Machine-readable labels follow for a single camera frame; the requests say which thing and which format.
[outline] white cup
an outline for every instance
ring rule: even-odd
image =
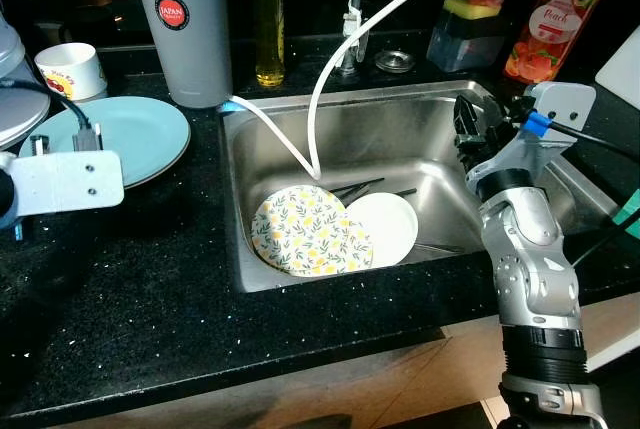
[[[107,88],[96,50],[84,42],[45,49],[36,55],[35,63],[47,85],[72,101],[105,93]]]

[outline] countertop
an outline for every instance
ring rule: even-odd
[[[239,95],[308,93],[327,55],[316,52],[290,61],[276,91],[237,70]],[[358,78],[332,80],[327,90],[446,78],[426,61],[403,77],[365,63]],[[478,80],[489,90],[513,87],[492,74]],[[110,84],[112,95],[170,102],[159,74]],[[640,112],[597,92],[585,130],[637,150]],[[442,325],[497,313],[484,252],[237,292],[225,252],[218,116],[184,114],[186,153],[120,206],[34,218],[21,243],[0,233],[0,425],[52,425],[216,390],[434,340]],[[602,149],[578,143],[568,157],[619,204],[638,187],[637,167]],[[569,260],[599,237],[568,237]],[[640,290],[639,249],[625,234],[585,261],[581,303]]]

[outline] blue plate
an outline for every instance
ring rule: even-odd
[[[133,187],[167,170],[184,153],[191,130],[182,113],[147,97],[109,97],[82,104],[91,124],[99,123],[104,149],[120,156],[125,187]],[[78,119],[70,110],[42,123],[33,134],[49,136],[49,152],[72,152]],[[20,157],[31,156],[29,139]]]

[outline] kitchen sink basin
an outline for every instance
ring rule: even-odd
[[[325,94],[317,114],[320,185],[333,189],[384,178],[371,192],[417,189],[406,196],[419,221],[417,242],[458,246],[458,253],[483,250],[479,200],[464,183],[454,146],[453,106],[464,95],[485,120],[483,98],[474,81],[416,84]],[[290,140],[307,153],[309,96],[254,100]],[[280,272],[263,262],[251,245],[251,219],[260,203],[294,184],[316,184],[264,123],[248,111],[222,117],[226,158],[227,238],[238,288],[245,292],[313,281]],[[616,204],[565,159],[550,164],[536,181],[549,197],[565,234],[601,227]],[[457,253],[414,247],[400,263]]]

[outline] white hose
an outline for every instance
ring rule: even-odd
[[[362,26],[360,26],[351,36],[349,36],[342,43],[340,47],[333,53],[329,62],[324,66],[324,69],[320,73],[320,77],[318,77],[318,81],[313,89],[313,94],[311,95],[311,101],[309,102],[309,113],[307,114],[307,143],[309,144],[309,154],[311,155],[311,164],[304,158],[304,156],[296,149],[296,147],[287,139],[287,137],[282,133],[278,126],[276,126],[267,115],[262,112],[258,107],[254,104],[251,104],[249,101],[242,99],[237,96],[232,96],[230,101],[240,104],[246,109],[253,112],[256,116],[258,116],[271,131],[280,139],[280,141],[285,145],[285,147],[293,154],[293,156],[302,164],[302,167],[309,173],[309,175],[317,180],[320,180],[322,177],[322,171],[320,170],[320,159],[318,158],[318,147],[316,145],[316,112],[318,109],[318,100],[320,99],[320,93],[322,92],[322,88],[324,84],[327,82],[333,67],[340,60],[340,58],[347,52],[347,49],[351,47],[351,45],[356,42],[360,37],[365,34],[367,31],[371,30],[373,26],[378,24],[382,19],[387,17],[392,11],[396,10],[399,6],[407,2],[408,0],[393,0],[389,4],[387,4],[384,8],[378,11],[375,15],[371,17],[367,22],[365,22]]]

